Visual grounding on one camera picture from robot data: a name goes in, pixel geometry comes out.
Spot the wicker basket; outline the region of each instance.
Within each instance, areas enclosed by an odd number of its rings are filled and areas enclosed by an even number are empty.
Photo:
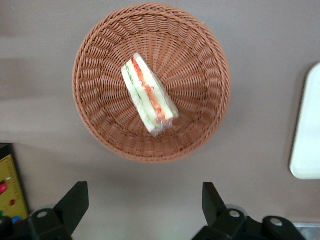
[[[131,101],[121,66],[140,53],[179,110],[173,127],[154,138]],[[221,124],[231,77],[218,41],[198,19],[147,3],[115,11],[84,39],[75,59],[73,97],[89,131],[116,154],[144,163],[183,158]]]

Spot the screw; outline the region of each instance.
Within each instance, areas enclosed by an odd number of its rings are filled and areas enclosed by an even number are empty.
[[[37,218],[38,219],[40,219],[40,218],[43,218],[43,217],[45,217],[45,216],[47,216],[47,212],[46,211],[42,211],[42,212],[40,212],[38,215],[37,215]]]
[[[230,216],[233,217],[233,218],[240,218],[240,213],[237,212],[236,210],[231,210],[229,212]]]
[[[270,219],[270,222],[273,224],[273,225],[275,225],[275,226],[277,226],[277,227],[282,227],[284,224],[282,223],[282,221],[280,221],[279,219],[277,219],[277,218],[271,218]]]

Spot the basket rim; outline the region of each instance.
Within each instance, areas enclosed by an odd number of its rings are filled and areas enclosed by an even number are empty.
[[[79,63],[83,61],[84,52],[88,50],[92,43],[92,39],[97,35],[97,33],[101,32],[102,28],[106,28],[112,23],[118,21],[119,19],[115,19],[115,17],[122,16],[123,18],[131,16],[133,13],[134,15],[141,15],[139,13],[142,13],[143,15],[148,15],[150,13],[146,12],[148,11],[157,11],[160,15],[169,15],[171,18],[175,18],[179,22],[185,23],[186,20],[190,24],[190,26],[193,27],[194,30],[196,30],[197,34],[200,34],[203,39],[206,41],[206,43],[211,44],[214,46],[214,50],[216,53],[218,53],[217,61],[219,70],[221,72],[221,78],[224,80],[227,80],[227,87],[226,87],[226,94],[223,95],[224,101],[220,101],[220,103],[224,103],[223,106],[219,106],[219,109],[222,109],[222,112],[218,114],[219,118],[212,122],[213,124],[210,125],[210,128],[208,128],[208,131],[204,132],[204,137],[201,138],[201,140],[194,141],[188,148],[188,151],[182,151],[182,152],[173,152],[170,155],[164,155],[163,157],[145,157],[145,156],[138,156],[135,154],[130,154],[127,152],[124,152],[122,150],[119,150],[115,146],[113,146],[109,141],[104,139],[100,133],[94,128],[93,124],[89,121],[85,108],[83,107],[83,104],[81,103],[81,98],[79,95],[79,85],[77,84],[77,80],[79,79]],[[179,17],[173,15],[172,13],[179,13]],[[76,58],[74,60],[74,66],[72,71],[72,95],[73,99],[75,101],[75,105],[78,111],[78,114],[80,115],[80,118],[82,119],[84,125],[87,127],[89,132],[94,136],[95,139],[98,140],[102,145],[110,149],[112,152],[138,162],[144,162],[144,163],[164,163],[164,162],[171,162],[174,160],[181,159],[183,157],[186,157],[190,155],[191,153],[195,152],[199,148],[203,147],[203,145],[209,141],[211,136],[218,130],[219,126],[222,124],[222,119],[225,117],[228,108],[229,108],[229,101],[230,101],[230,95],[231,95],[231,74],[229,70],[229,64],[227,61],[227,58],[225,56],[225,53],[223,49],[221,48],[221,45],[219,41],[216,39],[214,34],[211,32],[211,30],[200,20],[195,18],[194,16],[190,15],[188,12],[178,9],[176,7],[173,7],[171,5],[162,4],[162,3],[142,3],[142,4],[135,4],[130,5],[124,8],[121,8],[119,10],[113,11],[110,14],[108,14],[105,18],[100,20],[92,29],[91,31],[85,36],[84,40],[82,41],[82,44],[77,51]]]

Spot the sandwich wedge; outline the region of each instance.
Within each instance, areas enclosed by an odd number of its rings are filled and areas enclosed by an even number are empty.
[[[170,127],[179,112],[164,86],[140,54],[121,68],[125,85],[148,132],[156,136]]]

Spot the black clamp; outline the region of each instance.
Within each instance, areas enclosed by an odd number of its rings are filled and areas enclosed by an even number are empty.
[[[16,224],[0,217],[0,240],[72,240],[88,207],[88,184],[77,182],[53,209],[36,211]]]
[[[204,182],[202,209],[208,226],[193,240],[305,240],[287,219],[267,216],[262,223],[237,209],[227,209],[215,186]]]

